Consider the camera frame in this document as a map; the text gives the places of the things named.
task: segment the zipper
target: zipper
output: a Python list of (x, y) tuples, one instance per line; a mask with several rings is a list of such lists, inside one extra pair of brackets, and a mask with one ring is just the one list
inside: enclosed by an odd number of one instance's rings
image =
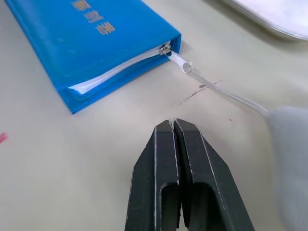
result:
[(188, 73), (192, 70), (192, 63), (185, 60), (183, 57), (181, 57), (178, 53), (174, 52), (171, 49), (170, 44), (166, 44), (160, 49), (160, 54), (165, 55), (170, 59), (175, 65), (177, 65), (182, 72)]
[(137, 55), (136, 57), (129, 59), (125, 62), (123, 62), (122, 64), (112, 68), (111, 70), (105, 72), (104, 74), (97, 76), (95, 78), (92, 78), (90, 80), (87, 80), (85, 82), (73, 85), (71, 87), (69, 87), (69, 89), (73, 89), (75, 91), (77, 91), (80, 95), (83, 95), (87, 92), (89, 92), (90, 90), (92, 90), (93, 88), (99, 86), (100, 84), (104, 83), (105, 81), (109, 80), (110, 78), (112, 78), (113, 76), (117, 75), (118, 73), (120, 73), (121, 71), (123, 71), (124, 69), (151, 57), (157, 56), (157, 55), (163, 55), (161, 53), (161, 50), (164, 47), (169, 47), (169, 49), (171, 50), (171, 45), (170, 45), (170, 41), (167, 43), (164, 43), (160, 46), (157, 46), (149, 51), (146, 51), (145, 53), (142, 53), (140, 55)]

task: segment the zipper pull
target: zipper pull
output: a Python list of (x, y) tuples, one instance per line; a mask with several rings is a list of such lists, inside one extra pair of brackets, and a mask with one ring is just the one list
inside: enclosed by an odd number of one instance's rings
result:
[(160, 49), (160, 55), (165, 55), (170, 59), (175, 65), (177, 65), (182, 72), (188, 73), (192, 70), (192, 63), (188, 62), (186, 59), (182, 58), (178, 53), (171, 50), (170, 44), (166, 44)]
[(207, 87), (212, 88), (212, 89), (220, 92), (221, 94), (223, 94), (223, 95), (225, 95), (225, 96), (227, 96), (231, 99), (234, 99), (237, 102), (240, 102), (240, 103), (242, 103), (242, 104), (244, 104), (248, 107), (255, 109), (257, 112), (259, 112), (263, 116), (266, 116), (269, 113), (267, 109), (265, 109), (261, 105), (257, 104), (256, 102), (251, 101), (250, 99), (247, 99), (243, 96), (239, 96), (239, 95), (230, 93), (230, 92), (216, 86), (215, 84), (209, 82), (207, 79), (205, 79), (201, 75), (201, 73), (196, 68), (193, 67), (191, 62), (188, 62), (186, 59), (181, 57), (178, 53), (171, 50), (170, 44), (166, 44), (163, 47), (161, 47), (160, 55), (167, 56), (168, 59), (170, 59), (176, 66), (178, 66), (182, 70), (182, 72), (187, 73), (189, 76), (196, 78), (197, 80), (199, 80), (200, 82), (205, 84)]

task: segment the white fabric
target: white fabric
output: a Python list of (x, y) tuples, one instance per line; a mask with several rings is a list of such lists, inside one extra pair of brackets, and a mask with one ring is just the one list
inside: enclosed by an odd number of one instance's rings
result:
[(275, 149), (277, 209), (288, 231), (308, 230), (308, 110), (284, 107), (267, 119)]

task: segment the clear plastic strap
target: clear plastic strap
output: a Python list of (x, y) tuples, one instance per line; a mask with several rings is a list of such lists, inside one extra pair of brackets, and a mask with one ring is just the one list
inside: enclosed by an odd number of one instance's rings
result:
[(175, 63), (183, 72), (187, 73), (188, 75), (196, 78), (197, 80), (199, 80), (200, 82), (202, 82), (203, 84), (205, 84), (206, 86), (208, 86), (209, 88), (212, 88), (216, 91), (219, 91), (221, 94), (237, 101), (240, 102), (248, 107), (253, 108), (254, 110), (256, 110), (258, 113), (260, 113), (263, 116), (266, 116), (268, 114), (268, 110), (264, 107), (262, 107), (261, 105), (257, 104), (256, 102), (247, 99), (243, 96), (239, 96), (233, 93), (230, 93), (218, 86), (216, 86), (215, 84), (209, 82), (208, 80), (206, 80), (201, 74), (200, 72), (195, 69), (192, 65), (192, 63), (188, 62), (187, 60), (185, 60), (183, 57), (181, 57), (179, 54), (177, 54), (174, 51), (169, 52), (168, 54), (166, 54), (166, 56), (173, 62)]

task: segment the desk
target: desk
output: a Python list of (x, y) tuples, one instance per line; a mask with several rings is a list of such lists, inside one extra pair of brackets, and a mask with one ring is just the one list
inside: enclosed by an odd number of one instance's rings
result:
[[(285, 43), (209, 0), (146, 0), (183, 34), (182, 55), (268, 109), (308, 102), (308, 45)], [(282, 230), (263, 118), (155, 68), (70, 115), (0, 0), (0, 230), (124, 230), (132, 168), (155, 125), (194, 123), (229, 165), (256, 231)]]

